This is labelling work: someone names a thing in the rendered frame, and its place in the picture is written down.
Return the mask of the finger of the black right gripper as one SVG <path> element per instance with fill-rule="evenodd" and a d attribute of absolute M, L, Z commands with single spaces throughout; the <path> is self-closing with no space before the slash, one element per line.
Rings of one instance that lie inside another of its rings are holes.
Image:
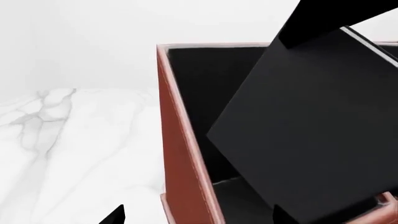
<path fill-rule="evenodd" d="M 398 0 L 300 0 L 278 38 L 286 48 L 293 48 L 397 8 Z"/>

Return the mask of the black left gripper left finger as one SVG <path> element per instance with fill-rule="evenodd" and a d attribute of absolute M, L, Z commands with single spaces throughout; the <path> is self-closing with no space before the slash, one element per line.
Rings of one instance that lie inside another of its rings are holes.
<path fill-rule="evenodd" d="M 99 224 L 124 224 L 125 222 L 125 211 L 124 205 L 120 205 L 113 210 L 104 220 Z"/>

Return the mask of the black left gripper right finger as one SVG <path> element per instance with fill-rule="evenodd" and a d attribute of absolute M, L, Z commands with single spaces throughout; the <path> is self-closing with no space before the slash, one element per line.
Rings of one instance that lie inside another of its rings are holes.
<path fill-rule="evenodd" d="M 274 205 L 272 219 L 274 224 L 299 224 L 279 205 Z"/>

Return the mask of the black hardcover book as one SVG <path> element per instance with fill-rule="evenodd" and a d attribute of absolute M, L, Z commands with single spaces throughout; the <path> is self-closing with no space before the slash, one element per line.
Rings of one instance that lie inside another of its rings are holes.
<path fill-rule="evenodd" d="M 268 205 L 347 222 L 398 188 L 398 60 L 349 27 L 275 39 L 207 136 Z"/>

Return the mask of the brown leather caddy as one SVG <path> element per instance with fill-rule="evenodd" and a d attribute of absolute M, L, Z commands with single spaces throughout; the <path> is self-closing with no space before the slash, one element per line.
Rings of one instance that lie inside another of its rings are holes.
<path fill-rule="evenodd" d="M 206 137 L 267 43 L 157 46 L 169 224 L 274 224 L 272 209 Z"/>

